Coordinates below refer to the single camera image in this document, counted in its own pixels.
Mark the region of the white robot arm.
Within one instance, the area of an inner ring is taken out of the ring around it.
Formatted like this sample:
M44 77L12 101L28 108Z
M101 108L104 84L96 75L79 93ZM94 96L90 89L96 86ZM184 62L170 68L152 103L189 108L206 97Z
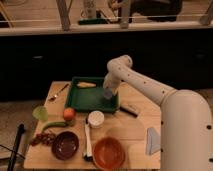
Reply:
M131 69L130 56L107 63L105 97L117 94L122 81L161 110L160 171L213 171L213 113L197 92L177 90Z

